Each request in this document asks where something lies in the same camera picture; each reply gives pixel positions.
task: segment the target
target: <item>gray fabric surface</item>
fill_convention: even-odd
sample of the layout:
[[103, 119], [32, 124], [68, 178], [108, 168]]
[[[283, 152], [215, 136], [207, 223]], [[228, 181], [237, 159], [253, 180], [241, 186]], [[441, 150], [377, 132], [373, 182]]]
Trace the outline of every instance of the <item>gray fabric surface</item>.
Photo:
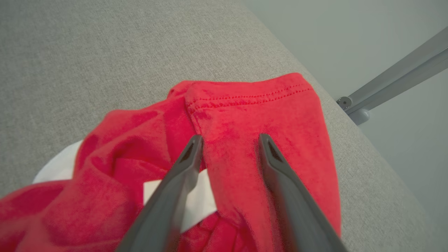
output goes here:
[[0, 41], [0, 196], [29, 184], [108, 111], [163, 100], [181, 80], [259, 81], [300, 72], [322, 101], [349, 250], [442, 250], [390, 166], [239, 2], [4, 0]]

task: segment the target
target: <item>seam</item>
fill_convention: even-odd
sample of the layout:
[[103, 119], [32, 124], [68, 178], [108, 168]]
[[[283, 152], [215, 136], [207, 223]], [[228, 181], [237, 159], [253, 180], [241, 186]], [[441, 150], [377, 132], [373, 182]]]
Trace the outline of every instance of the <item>seam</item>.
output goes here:
[[229, 103], [229, 104], [222, 104], [221, 103], [219, 105], [207, 104], [206, 103], [206, 104], [202, 104], [202, 105], [196, 105], [196, 107], [194, 107], [194, 108], [190, 108], [189, 112], [190, 112], [190, 114], [193, 114], [196, 110], [202, 109], [202, 108], [219, 108], [219, 107], [230, 107], [230, 106], [261, 104], [261, 103], [266, 103], [266, 102], [270, 102], [270, 101], [280, 100], [280, 99], [285, 98], [287, 96], [291, 96], [293, 94], [297, 94], [297, 93], [300, 93], [300, 92], [305, 92], [305, 91], [308, 91], [308, 90], [312, 90], [312, 88], [307, 88], [307, 89], [303, 89], [303, 90], [297, 90], [297, 91], [292, 92], [292, 93], [287, 94], [287, 95], [279, 96], [279, 97], [276, 97], [276, 98], [273, 98], [273, 99], [262, 100], [262, 101], [254, 101], [254, 102], [243, 101], [243, 102], [232, 102], [232, 103]]
[[284, 89], [281, 89], [281, 90], [277, 90], [277, 91], [272, 92], [272, 93], [267, 93], [267, 94], [257, 95], [257, 96], [232, 96], [232, 97], [229, 96], [229, 97], [208, 98], [208, 99], [198, 98], [198, 99], [196, 99], [196, 100], [194, 100], [194, 101], [188, 103], [187, 106], [190, 106], [191, 104], [193, 104], [193, 103], [195, 103], [195, 102], [197, 102], [197, 101], [200, 101], [200, 100], [226, 100], [226, 99], [234, 99], [234, 98], [256, 98], [256, 97], [269, 96], [269, 95], [277, 94], [277, 93], [286, 91], [286, 90], [288, 90], [288, 89], [290, 89], [290, 88], [298, 87], [298, 86], [301, 86], [301, 85], [302, 85], [302, 84], [297, 84], [297, 85], [289, 86], [289, 87], [284, 88]]

